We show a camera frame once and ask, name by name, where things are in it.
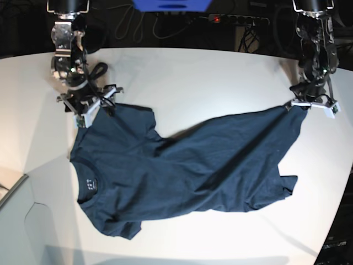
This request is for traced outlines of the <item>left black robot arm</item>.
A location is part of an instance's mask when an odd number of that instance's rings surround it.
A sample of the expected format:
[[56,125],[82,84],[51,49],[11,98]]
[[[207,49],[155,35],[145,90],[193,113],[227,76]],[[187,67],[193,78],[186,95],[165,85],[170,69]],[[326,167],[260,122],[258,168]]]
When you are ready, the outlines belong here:
[[290,87],[295,95],[291,105],[303,109],[320,108],[328,117],[334,118],[340,111],[330,78],[339,65],[330,14],[334,1],[292,3],[298,13],[295,31],[301,40],[302,57],[298,62],[301,69],[299,83]]

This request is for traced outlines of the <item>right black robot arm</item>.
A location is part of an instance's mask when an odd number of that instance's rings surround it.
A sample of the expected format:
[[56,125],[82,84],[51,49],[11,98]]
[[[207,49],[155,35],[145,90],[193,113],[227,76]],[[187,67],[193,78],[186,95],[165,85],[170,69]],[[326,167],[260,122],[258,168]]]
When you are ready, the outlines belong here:
[[47,1],[48,13],[57,16],[51,31],[55,53],[51,60],[51,73],[66,91],[57,97],[66,112],[83,116],[95,103],[113,115],[117,93],[116,85],[97,86],[97,79],[105,75],[108,65],[99,62],[90,71],[85,46],[86,19],[90,1]]

